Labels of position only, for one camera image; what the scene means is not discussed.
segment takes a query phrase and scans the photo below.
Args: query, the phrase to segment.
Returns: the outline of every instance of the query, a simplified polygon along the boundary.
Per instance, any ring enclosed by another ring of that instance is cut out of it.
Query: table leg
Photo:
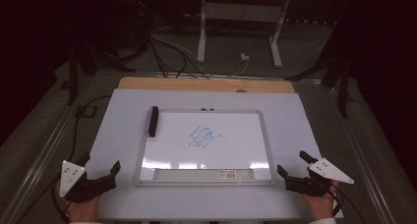
[[[284,4],[282,5],[281,11],[279,13],[278,22],[276,23],[275,33],[269,37],[270,51],[272,53],[273,64],[275,65],[275,67],[282,67],[281,57],[279,56],[278,46],[276,45],[276,43],[278,41],[282,25],[285,21],[285,15],[288,9],[289,1],[290,0],[284,0]]]
[[[199,50],[197,52],[197,62],[204,63],[206,54],[206,0],[202,0],[201,25]]]

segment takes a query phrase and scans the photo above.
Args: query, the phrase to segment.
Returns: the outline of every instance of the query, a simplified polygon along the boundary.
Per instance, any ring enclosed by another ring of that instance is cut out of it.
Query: white table
[[[270,153],[290,176],[307,176],[300,150],[321,157],[296,93],[241,93],[115,89],[88,163],[89,179],[108,174],[120,160],[117,188],[102,196],[99,218],[123,220],[278,220],[307,218],[298,194],[274,186],[137,187],[134,172],[150,106],[257,109],[264,114]]]

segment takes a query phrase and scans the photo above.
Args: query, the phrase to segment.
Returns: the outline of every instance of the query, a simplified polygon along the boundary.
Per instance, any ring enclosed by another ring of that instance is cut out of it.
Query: eraser
[[[159,109],[157,106],[151,106],[148,112],[148,137],[154,138],[156,135],[157,120],[159,118]]]

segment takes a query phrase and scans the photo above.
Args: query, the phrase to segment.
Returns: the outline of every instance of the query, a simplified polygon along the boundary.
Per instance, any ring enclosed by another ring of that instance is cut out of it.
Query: white metal frame
[[[199,63],[204,63],[206,58],[206,19],[231,19],[232,17],[227,17],[227,15],[216,13],[215,9],[227,10],[230,8],[234,10],[243,10],[241,17],[238,20],[245,21],[258,21],[258,22],[274,22],[276,23],[275,33],[269,37],[270,51],[272,54],[273,64],[275,67],[282,67],[281,57],[279,56],[279,51],[277,47],[277,41],[279,34],[282,29],[282,25],[285,20],[286,11],[288,9],[290,0],[284,0],[284,3],[281,7],[267,7],[267,6],[246,6],[246,5],[232,5],[232,4],[216,4],[208,3],[206,0],[202,0],[202,11],[201,11],[201,26],[200,26],[200,39],[199,39],[199,49],[197,52],[197,61]],[[253,10],[252,15],[244,14],[246,10]]]

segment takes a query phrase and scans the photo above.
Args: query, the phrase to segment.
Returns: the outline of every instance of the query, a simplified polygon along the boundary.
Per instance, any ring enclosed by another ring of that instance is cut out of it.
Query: black cable
[[[184,64],[183,64],[183,67],[181,68],[181,70],[180,71],[178,71],[178,73],[177,73],[177,75],[175,76],[175,78],[176,79],[178,79],[178,77],[181,75],[181,73],[186,73],[186,74],[188,74],[189,76],[191,76],[191,77],[193,77],[193,78],[197,78],[197,77],[195,77],[194,75],[192,75],[192,74],[190,74],[190,73],[188,73],[188,72],[186,72],[185,71],[185,68],[187,67],[187,57],[186,57],[186,55],[185,55],[185,53],[183,53],[182,51],[180,51],[179,49],[177,49],[177,48],[175,48],[174,46],[172,46],[172,45],[168,45],[168,44],[166,44],[166,43],[161,43],[161,42],[153,42],[153,44],[155,44],[155,45],[160,45],[160,46],[164,46],[164,47],[167,47],[167,48],[171,48],[171,49],[175,49],[175,50],[177,50],[178,51],[178,53],[181,55],[181,57],[183,58],[183,61],[184,61]]]
[[[359,215],[359,217],[361,218],[362,222],[363,222],[364,224],[366,224],[365,218],[363,217],[363,215],[362,215],[362,213],[359,211],[359,209],[356,207],[356,205],[352,202],[352,200],[350,200],[350,198],[349,198],[347,195],[345,195],[345,194],[344,194],[344,192],[343,192],[343,191],[341,191],[341,190],[340,190],[337,186],[335,186],[335,185],[332,185],[332,186],[334,186],[334,187],[337,189],[337,191],[338,191],[338,192],[339,192],[342,196],[346,197],[347,201],[349,201],[349,203],[352,205],[353,209],[355,209],[355,211],[358,213],[358,215]]]
[[[177,70],[175,70],[175,69],[173,69],[173,68],[171,68],[171,67],[169,67],[168,65],[166,65],[164,62],[163,62],[163,60],[162,60],[162,58],[156,53],[153,53],[153,52],[151,52],[151,51],[149,51],[148,50],[148,52],[151,54],[151,55],[153,55],[153,57],[155,57],[156,58],[156,60],[157,61],[159,61],[159,64],[160,64],[160,66],[163,68],[163,69],[168,69],[168,70],[171,70],[171,71],[173,71],[173,72],[177,72]]]
[[[170,43],[168,43],[168,42],[165,42],[165,41],[162,41],[162,40],[159,40],[159,39],[156,39],[156,38],[150,38],[150,40],[151,41],[156,41],[156,42],[159,42],[159,43],[162,43],[162,44],[164,44],[166,47],[169,47],[169,48],[172,48],[172,49],[175,49],[175,50],[177,50],[178,52],[181,52],[181,53],[183,53],[184,54],[184,56],[187,58],[187,60],[191,63],[191,65],[193,66],[193,68],[200,74],[200,75],[202,75],[204,78],[206,78],[206,79],[209,79],[209,77],[207,77],[204,73],[202,73],[195,65],[194,65],[194,63],[193,63],[193,60],[191,60],[190,59],[190,57],[186,54],[186,53],[184,53],[182,50],[180,50],[179,48],[177,48],[175,45],[172,45],[172,44],[170,44]]]
[[[51,191],[51,199],[52,199],[52,203],[56,209],[56,211],[59,213],[59,218],[64,222],[64,223],[70,223],[70,219],[68,218],[68,216],[65,214],[65,211],[63,211],[61,209],[61,206],[58,203],[58,200],[56,199],[56,194],[55,194],[55,186],[57,184],[57,182],[60,179],[60,174],[58,173],[58,175],[55,177],[54,181],[52,182],[51,186],[50,186],[50,191]]]
[[[68,203],[68,205],[65,207],[64,212],[67,213],[68,208],[70,208],[71,204],[73,204],[71,201]]]
[[[107,98],[107,97],[111,97],[111,95],[103,95],[101,97],[92,99],[91,101],[89,101],[86,105],[84,105],[82,108],[80,108],[80,110],[76,113],[77,118],[76,118],[76,125],[75,125],[75,130],[74,130],[74,136],[73,136],[73,143],[72,143],[72,149],[71,149],[71,154],[68,158],[68,161],[71,161],[73,156],[74,156],[74,152],[75,152],[75,147],[76,147],[76,138],[77,138],[77,127],[78,127],[78,123],[79,123],[79,119],[80,119],[80,112],[83,112],[83,110],[85,110],[90,104],[92,104],[93,102],[95,102],[98,99],[101,98]],[[28,215],[28,213],[31,211],[31,209],[36,205],[37,202],[39,202],[39,200],[43,197],[43,195],[46,194],[46,192],[48,191],[48,189],[50,189],[51,187],[55,187],[56,181],[57,179],[59,180],[61,173],[58,173],[53,180],[49,183],[48,186],[46,186],[42,192],[39,194],[39,196],[37,198],[34,199],[34,201],[28,205],[27,209],[25,209],[25,211],[22,213],[22,215],[19,217],[19,219],[16,221],[16,224],[21,223],[24,218]]]
[[[160,62],[159,62],[160,58],[157,58],[157,57],[156,57],[156,56],[157,56],[157,51],[156,51],[156,48],[154,47],[154,45],[153,45],[153,43],[152,43],[151,41],[149,42],[149,44],[150,44],[150,46],[152,47],[152,50],[153,50],[153,56],[154,56],[154,57],[155,57],[155,59],[156,59],[156,63],[157,63],[157,65],[159,66],[159,70],[162,72],[163,77],[164,77],[164,78],[166,78],[165,71],[164,71],[163,67],[161,66],[161,64],[160,64]]]
[[[336,207],[333,210],[333,216],[335,216],[337,212],[340,211],[341,207],[343,206],[343,203],[340,203],[340,200],[332,192],[328,192],[328,194],[331,195],[333,199],[336,201]]]
[[[67,159],[68,161],[71,161],[73,159],[73,156],[74,156],[74,153],[75,153],[75,150],[76,150],[77,133],[78,133],[77,128],[78,128],[78,124],[79,124],[79,121],[80,121],[80,113],[84,112],[87,109],[87,107],[89,107],[90,104],[97,101],[98,99],[109,98],[109,97],[111,97],[111,95],[103,95],[101,97],[94,98],[94,99],[90,100],[87,104],[85,104],[83,107],[81,107],[79,109],[79,111],[76,113],[76,123],[75,123],[75,126],[74,126],[73,143],[72,143],[70,156]]]

